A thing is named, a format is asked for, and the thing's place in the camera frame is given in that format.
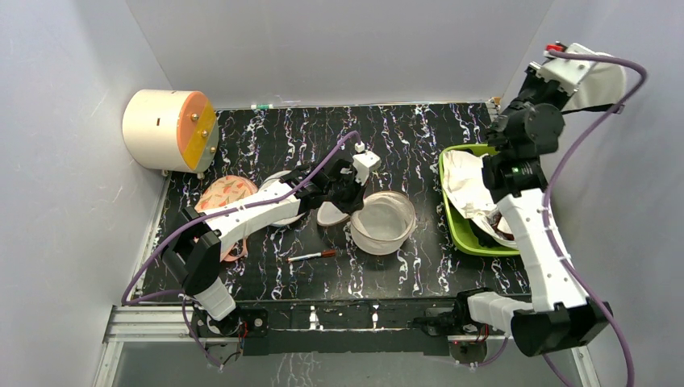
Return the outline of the white bra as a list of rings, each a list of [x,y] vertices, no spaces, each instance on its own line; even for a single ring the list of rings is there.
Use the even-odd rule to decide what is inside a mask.
[[[457,232],[459,239],[464,239],[470,232],[471,247],[482,251],[487,248],[515,250],[515,241],[498,237],[489,223],[493,213],[500,213],[482,178],[483,158],[489,154],[487,150],[475,148],[453,148],[442,152],[442,191],[456,211],[453,217],[460,228]]]

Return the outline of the black bra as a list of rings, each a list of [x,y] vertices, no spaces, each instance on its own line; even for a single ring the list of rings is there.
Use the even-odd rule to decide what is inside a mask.
[[[598,62],[584,77],[562,114],[604,112],[627,93],[627,74],[618,64]]]

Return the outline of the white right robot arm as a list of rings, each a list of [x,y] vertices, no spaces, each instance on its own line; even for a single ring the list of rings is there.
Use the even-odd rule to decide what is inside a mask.
[[[592,67],[582,60],[530,64],[518,96],[486,133],[494,154],[483,161],[483,181],[515,238],[531,301],[471,289],[456,296],[452,309],[429,309],[411,327],[446,336],[489,326],[512,337],[526,356],[587,345],[605,328],[608,305],[593,300],[567,270],[569,257],[544,202],[549,185],[540,165],[544,154],[558,149],[562,109]]]

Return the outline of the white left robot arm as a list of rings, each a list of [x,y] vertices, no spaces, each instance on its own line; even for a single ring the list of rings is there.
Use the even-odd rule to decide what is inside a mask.
[[[377,155],[363,152],[351,160],[338,159],[322,165],[312,176],[304,167],[298,167],[257,193],[217,209],[197,212],[185,208],[181,219],[190,227],[171,238],[161,251],[161,260],[182,292],[198,304],[198,320],[216,335],[233,336],[241,328],[265,335],[265,328],[254,322],[258,318],[265,321],[267,313],[237,306],[221,280],[222,254],[252,233],[318,209],[324,203],[345,214],[361,210],[369,177],[379,164]]]

